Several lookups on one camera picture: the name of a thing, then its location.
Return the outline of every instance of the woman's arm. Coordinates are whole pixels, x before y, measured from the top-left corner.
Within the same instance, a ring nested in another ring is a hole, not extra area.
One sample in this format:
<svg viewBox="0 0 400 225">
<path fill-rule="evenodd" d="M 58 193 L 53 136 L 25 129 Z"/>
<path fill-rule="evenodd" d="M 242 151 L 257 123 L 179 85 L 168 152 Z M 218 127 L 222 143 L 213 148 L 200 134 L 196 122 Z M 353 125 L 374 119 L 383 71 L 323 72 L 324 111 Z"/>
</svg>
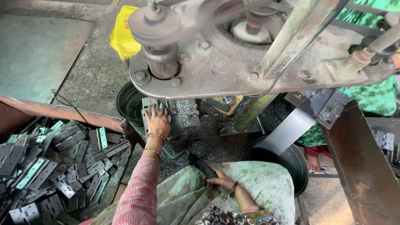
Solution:
<svg viewBox="0 0 400 225">
<path fill-rule="evenodd" d="M 211 165 L 209 166 L 211 167 L 212 170 L 214 170 L 217 173 L 219 178 L 208 178 L 207 183 L 220 185 L 226 191 L 231 191 L 233 186 L 235 185 L 235 181 L 233 181 L 223 172 L 217 170 L 214 166 Z M 235 199 L 242 213 L 250 213 L 257 211 L 259 209 L 259 207 L 257 207 L 254 201 L 250 198 L 247 191 L 239 184 L 237 185 L 235 190 Z"/>
<path fill-rule="evenodd" d="M 154 104 L 152 118 L 150 118 L 147 110 L 144 111 L 144 114 L 147 119 L 148 132 L 159 134 L 165 139 L 171 127 L 167 115 L 164 114 L 164 108 L 161 107 L 157 114 Z M 157 224 L 158 163 L 163 139 L 157 135 L 149 135 L 142 157 L 136 164 L 128 186 L 118 203 L 113 225 Z"/>
</svg>

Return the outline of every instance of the metal bucket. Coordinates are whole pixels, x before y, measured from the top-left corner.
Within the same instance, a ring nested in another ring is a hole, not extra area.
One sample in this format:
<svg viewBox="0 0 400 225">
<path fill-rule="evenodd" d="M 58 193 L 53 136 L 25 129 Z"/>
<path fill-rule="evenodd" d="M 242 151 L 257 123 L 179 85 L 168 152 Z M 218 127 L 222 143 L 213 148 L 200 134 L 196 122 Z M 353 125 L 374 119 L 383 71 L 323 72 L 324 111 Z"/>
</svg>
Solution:
<svg viewBox="0 0 400 225">
<path fill-rule="evenodd" d="M 118 93 L 117 110 L 133 126 L 143 127 L 142 98 L 146 97 L 129 82 Z"/>
<path fill-rule="evenodd" d="M 280 164 L 285 167 L 292 177 L 294 185 L 294 197 L 301 195 L 308 184 L 308 164 L 303 154 L 295 145 L 290 145 L 282 154 L 276 155 L 268 149 L 253 148 L 266 137 L 260 137 L 251 145 L 246 159 L 249 161 L 263 161 Z"/>
</svg>

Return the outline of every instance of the concrete floor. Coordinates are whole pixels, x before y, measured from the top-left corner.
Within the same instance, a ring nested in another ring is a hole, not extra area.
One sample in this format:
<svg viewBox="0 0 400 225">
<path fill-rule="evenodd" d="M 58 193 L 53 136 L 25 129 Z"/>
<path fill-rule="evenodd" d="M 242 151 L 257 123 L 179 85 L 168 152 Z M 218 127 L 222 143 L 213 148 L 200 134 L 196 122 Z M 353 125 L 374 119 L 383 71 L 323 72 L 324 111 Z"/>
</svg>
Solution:
<svg viewBox="0 0 400 225">
<path fill-rule="evenodd" d="M 59 93 L 78 108 L 110 116 L 119 116 L 115 99 L 120 88 L 129 82 L 128 68 L 118 57 L 116 51 L 110 47 L 110 35 L 115 19 L 123 5 L 145 6 L 146 0 L 120 0 L 115 5 L 113 0 L 110 6 L 85 5 L 64 2 L 49 2 L 45 0 L 2 0 L 0 13 L 74 18 L 86 20 L 96 24 L 92 35 L 87 41 L 75 64 L 69 71 L 59 89 Z M 209 145 L 210 141 L 199 141 L 197 145 Z M 246 137 L 236 138 L 235 142 L 229 138 L 220 140 L 221 145 L 208 146 L 210 152 L 206 162 L 236 161 L 238 156 L 248 148 Z M 222 159 L 221 152 L 229 153 L 232 143 L 235 152 L 230 157 Z M 125 182 L 129 172 L 134 168 L 140 155 L 140 150 L 134 151 Z M 183 168 L 183 160 L 172 161 L 165 159 L 160 169 L 162 179 Z M 353 224 L 353 218 L 348 206 L 343 188 L 339 179 L 310 179 L 304 192 L 306 207 L 311 224 Z"/>
</svg>

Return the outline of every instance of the bangle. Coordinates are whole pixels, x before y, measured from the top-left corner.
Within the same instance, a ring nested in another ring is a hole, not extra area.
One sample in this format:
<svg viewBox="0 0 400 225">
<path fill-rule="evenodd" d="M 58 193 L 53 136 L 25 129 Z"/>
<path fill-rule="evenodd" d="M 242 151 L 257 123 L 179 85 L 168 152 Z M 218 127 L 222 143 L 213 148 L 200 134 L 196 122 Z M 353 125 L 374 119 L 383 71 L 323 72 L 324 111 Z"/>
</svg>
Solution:
<svg viewBox="0 0 400 225">
<path fill-rule="evenodd" d="M 238 181 L 235 182 L 235 184 L 232 187 L 232 190 L 230 190 L 229 197 L 233 197 L 235 195 L 236 187 L 238 186 Z"/>
<path fill-rule="evenodd" d="M 160 155 L 156 151 L 154 151 L 153 149 L 144 148 L 143 151 L 144 150 L 150 150 L 150 151 L 154 152 L 158 156 L 158 159 L 160 159 Z"/>
<path fill-rule="evenodd" d="M 159 135 L 159 134 L 157 134 L 157 133 L 149 133 L 149 134 L 147 135 L 147 138 L 149 138 L 150 135 L 156 135 L 156 136 L 158 136 L 159 138 L 161 138 L 162 143 L 163 143 L 163 144 L 165 143 L 164 138 L 162 138 L 161 135 Z"/>
</svg>

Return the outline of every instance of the yellow plastic bag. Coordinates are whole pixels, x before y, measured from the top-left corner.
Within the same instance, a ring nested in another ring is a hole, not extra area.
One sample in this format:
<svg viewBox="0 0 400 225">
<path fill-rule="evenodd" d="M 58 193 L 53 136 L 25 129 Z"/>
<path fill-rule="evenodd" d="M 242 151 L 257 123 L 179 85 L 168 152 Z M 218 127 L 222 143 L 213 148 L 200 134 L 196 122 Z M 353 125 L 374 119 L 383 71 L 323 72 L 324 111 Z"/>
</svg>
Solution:
<svg viewBox="0 0 400 225">
<path fill-rule="evenodd" d="M 133 39 L 128 27 L 128 18 L 136 9 L 138 8 L 133 6 L 123 6 L 111 33 L 110 45 L 118 52 L 122 60 L 136 55 L 141 48 L 141 45 Z"/>
</svg>

